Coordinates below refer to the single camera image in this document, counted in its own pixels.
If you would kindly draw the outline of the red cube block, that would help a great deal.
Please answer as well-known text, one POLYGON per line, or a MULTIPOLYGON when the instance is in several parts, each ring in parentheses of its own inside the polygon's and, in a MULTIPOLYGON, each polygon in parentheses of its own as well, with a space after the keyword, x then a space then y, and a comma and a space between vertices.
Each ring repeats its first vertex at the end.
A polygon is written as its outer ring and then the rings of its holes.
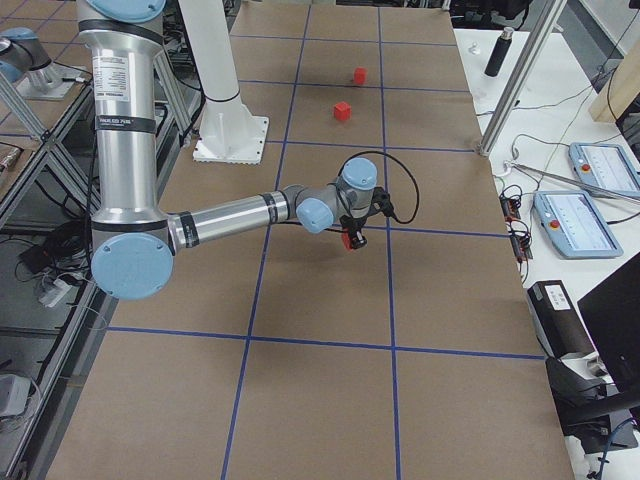
POLYGON ((341 235, 341 238, 342 238, 342 242, 343 242, 345 248, 347 250, 352 250, 353 247, 352 247, 352 243, 351 243, 351 239, 349 237, 349 234, 347 232, 343 232, 342 235, 341 235))
POLYGON ((363 86, 367 82, 368 71, 364 67, 357 67, 354 69, 352 82, 354 85, 363 86))
POLYGON ((348 102, 340 101, 333 106, 333 117, 338 121, 348 121, 352 115, 352 107, 348 102))

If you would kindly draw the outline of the red circuit board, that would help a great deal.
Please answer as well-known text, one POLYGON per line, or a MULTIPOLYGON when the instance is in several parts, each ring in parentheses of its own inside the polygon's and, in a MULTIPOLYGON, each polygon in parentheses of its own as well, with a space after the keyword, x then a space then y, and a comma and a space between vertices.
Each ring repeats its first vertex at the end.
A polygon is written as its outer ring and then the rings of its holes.
POLYGON ((501 194, 499 200, 515 259, 520 264, 528 262, 532 259, 532 234, 520 215, 521 196, 501 194))

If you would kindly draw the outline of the metal rod green tip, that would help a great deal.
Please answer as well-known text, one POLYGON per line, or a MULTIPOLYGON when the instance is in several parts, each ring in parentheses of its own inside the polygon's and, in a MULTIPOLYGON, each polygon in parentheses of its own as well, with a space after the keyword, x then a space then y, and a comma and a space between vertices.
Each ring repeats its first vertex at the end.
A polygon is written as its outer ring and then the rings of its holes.
POLYGON ((618 193, 612 190, 608 190, 602 187, 598 187, 598 186, 594 186, 594 185, 590 185, 588 183, 584 183, 580 180, 576 180, 573 178, 569 178, 569 177, 565 177, 565 176, 561 176, 558 174, 554 174, 554 173, 550 173, 550 172, 546 172, 543 170, 539 170, 537 168, 528 166, 528 165, 524 165, 524 164, 520 164, 520 163, 516 163, 513 161, 507 161, 504 163, 505 169, 506 170, 510 170, 510 169, 516 169, 522 173, 536 173, 539 174, 541 176, 541 178, 550 178, 553 180, 557 180, 569 185, 573 185, 576 187, 580 187, 585 191, 589 191, 591 193, 597 193, 598 195, 604 197, 604 198, 613 198, 613 199, 621 199, 621 200, 625 200, 628 201, 632 204, 639 204, 639 199, 636 197, 632 197, 630 195, 627 194, 622 194, 622 193, 618 193))

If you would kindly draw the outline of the blue teach pendant near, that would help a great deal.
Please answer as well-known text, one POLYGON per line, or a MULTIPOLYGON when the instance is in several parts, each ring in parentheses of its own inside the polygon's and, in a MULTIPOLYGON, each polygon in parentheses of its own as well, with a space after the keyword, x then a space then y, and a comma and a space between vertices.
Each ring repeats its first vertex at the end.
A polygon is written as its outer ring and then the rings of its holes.
POLYGON ((586 191, 538 191, 533 206, 552 245, 565 259, 609 259, 624 253, 586 191))

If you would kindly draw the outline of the blue teach pendant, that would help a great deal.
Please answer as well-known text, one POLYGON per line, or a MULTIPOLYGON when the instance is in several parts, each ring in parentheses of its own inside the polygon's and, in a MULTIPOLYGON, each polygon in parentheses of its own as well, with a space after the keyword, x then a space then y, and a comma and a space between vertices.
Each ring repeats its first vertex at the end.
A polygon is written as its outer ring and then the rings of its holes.
POLYGON ((586 191, 538 191, 533 206, 552 245, 565 259, 609 259, 624 253, 586 191))
POLYGON ((639 172, 622 146, 574 142, 569 158, 583 183, 639 197, 639 172))

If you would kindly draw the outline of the black box white label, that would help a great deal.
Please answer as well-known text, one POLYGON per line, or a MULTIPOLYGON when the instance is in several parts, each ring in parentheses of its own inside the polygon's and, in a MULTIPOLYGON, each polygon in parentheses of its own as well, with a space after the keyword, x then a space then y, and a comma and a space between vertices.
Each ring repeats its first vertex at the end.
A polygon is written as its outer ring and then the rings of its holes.
POLYGON ((535 282, 527 295, 536 333, 549 356, 579 359, 595 352, 561 280, 535 282))

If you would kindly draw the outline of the black water bottle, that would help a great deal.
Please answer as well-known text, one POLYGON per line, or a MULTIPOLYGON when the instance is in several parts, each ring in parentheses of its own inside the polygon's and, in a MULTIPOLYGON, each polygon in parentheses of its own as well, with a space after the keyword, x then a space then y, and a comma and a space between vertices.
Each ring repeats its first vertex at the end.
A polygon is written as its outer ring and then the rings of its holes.
POLYGON ((497 38, 484 70, 486 76, 496 77, 499 74, 512 44, 513 34, 514 29, 512 27, 505 27, 497 38))

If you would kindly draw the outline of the blue teach pendant far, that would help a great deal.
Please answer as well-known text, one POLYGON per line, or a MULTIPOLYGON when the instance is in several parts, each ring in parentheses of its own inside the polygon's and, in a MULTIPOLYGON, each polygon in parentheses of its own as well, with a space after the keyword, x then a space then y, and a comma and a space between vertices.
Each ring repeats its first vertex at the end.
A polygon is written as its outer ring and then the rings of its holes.
POLYGON ((583 183, 639 197, 639 172, 622 146, 574 142, 569 158, 583 183))

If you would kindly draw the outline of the black computer monitor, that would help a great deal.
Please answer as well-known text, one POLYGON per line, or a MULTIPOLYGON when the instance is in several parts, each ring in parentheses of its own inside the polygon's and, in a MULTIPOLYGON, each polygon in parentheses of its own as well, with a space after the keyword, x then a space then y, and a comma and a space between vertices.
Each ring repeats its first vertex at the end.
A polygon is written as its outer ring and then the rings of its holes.
POLYGON ((600 282, 578 307, 617 391, 590 386, 560 361, 548 359, 552 396, 566 435, 611 427, 614 412, 639 414, 639 257, 600 282))

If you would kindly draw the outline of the white box on floor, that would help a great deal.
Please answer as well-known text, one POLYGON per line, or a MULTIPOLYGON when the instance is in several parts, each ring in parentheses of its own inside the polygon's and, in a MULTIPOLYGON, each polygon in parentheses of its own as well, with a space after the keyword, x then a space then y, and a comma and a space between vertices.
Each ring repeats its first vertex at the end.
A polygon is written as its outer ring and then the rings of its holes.
POLYGON ((31 381, 24 376, 5 373, 0 379, 0 414, 11 417, 22 414, 27 405, 31 381))

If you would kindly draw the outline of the white column pedestal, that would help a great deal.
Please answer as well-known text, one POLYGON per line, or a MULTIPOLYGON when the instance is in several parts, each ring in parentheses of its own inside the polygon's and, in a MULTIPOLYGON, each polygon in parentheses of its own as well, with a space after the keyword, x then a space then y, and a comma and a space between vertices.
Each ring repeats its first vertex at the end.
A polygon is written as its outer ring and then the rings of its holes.
POLYGON ((205 96, 194 159, 258 164, 269 119, 252 115, 242 101, 223 2, 185 0, 179 6, 205 96))

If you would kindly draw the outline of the aluminium frame post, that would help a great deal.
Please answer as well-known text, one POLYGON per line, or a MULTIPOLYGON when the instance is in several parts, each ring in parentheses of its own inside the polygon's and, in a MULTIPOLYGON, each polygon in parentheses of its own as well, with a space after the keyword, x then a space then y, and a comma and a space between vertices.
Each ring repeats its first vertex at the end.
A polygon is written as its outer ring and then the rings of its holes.
POLYGON ((545 3, 539 19, 526 39, 478 145, 477 151, 481 156, 488 157, 497 143, 515 107, 515 103, 566 4, 567 0, 553 0, 545 3))

